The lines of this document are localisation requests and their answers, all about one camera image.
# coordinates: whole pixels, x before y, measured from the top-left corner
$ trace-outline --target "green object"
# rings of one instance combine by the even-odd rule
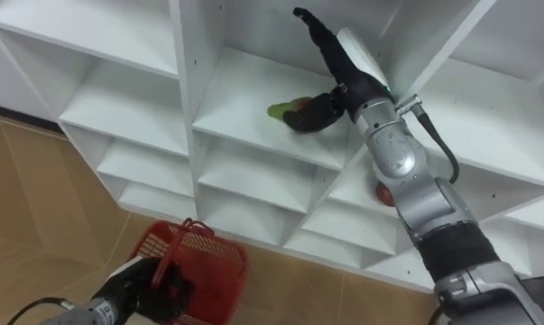
[[[271,105],[268,107],[268,115],[283,121],[283,113],[288,111],[295,112],[304,107],[310,100],[310,97],[300,97],[292,100],[291,102]]]

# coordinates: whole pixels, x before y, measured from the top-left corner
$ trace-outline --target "white shelving unit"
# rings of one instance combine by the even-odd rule
[[[349,118],[298,135],[267,116],[336,84],[295,5],[420,94],[498,254],[543,275],[544,0],[0,0],[0,48],[123,209],[429,292]]]

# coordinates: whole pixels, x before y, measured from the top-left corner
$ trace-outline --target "shelf board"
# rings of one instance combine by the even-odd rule
[[[200,188],[198,203],[200,216],[210,227],[275,246],[304,216],[258,200],[206,187]]]
[[[115,139],[97,171],[193,197],[189,161]]]
[[[3,0],[0,28],[178,77],[167,1]]]
[[[415,248],[374,265],[368,271],[394,279],[396,283],[401,281],[427,290],[434,288],[434,282]]]
[[[505,219],[495,219],[483,223],[481,229],[504,262],[512,265],[517,273],[531,276],[526,227]]]
[[[331,78],[224,49],[193,127],[340,170],[346,159],[349,118],[318,134],[298,135],[266,112],[270,105],[315,97],[334,86]]]
[[[295,234],[284,248],[354,268],[364,268],[388,256],[306,230]]]
[[[544,186],[544,110],[538,85],[447,60],[420,97],[460,162]],[[414,136],[439,147],[412,115]]]
[[[199,183],[306,213],[316,167],[229,140],[210,143]]]
[[[63,122],[188,155],[177,82],[102,60],[60,116]]]
[[[396,220],[326,200],[302,228],[386,254],[396,253]]]
[[[368,209],[385,216],[398,217],[395,208],[383,205],[375,196],[377,180],[373,175],[372,160],[369,153],[345,173],[329,194],[330,199]]]
[[[137,182],[127,184],[119,198],[119,204],[179,219],[197,216],[195,200],[192,198]]]
[[[506,218],[544,230],[544,200],[506,214]]]

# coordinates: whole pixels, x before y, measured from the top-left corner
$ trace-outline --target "red basket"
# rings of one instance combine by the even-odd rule
[[[161,257],[152,280],[157,286],[170,264],[194,284],[189,307],[174,324],[224,325],[237,306],[247,275],[247,253],[234,242],[215,236],[204,223],[187,218],[177,225],[157,221],[132,252]]]

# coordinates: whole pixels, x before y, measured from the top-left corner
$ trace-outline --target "wooden floor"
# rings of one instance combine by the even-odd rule
[[[0,325],[45,295],[86,302],[150,222],[120,210],[66,139],[0,118]],[[422,293],[247,248],[234,325],[426,324],[435,305]],[[39,307],[17,325],[57,312]]]

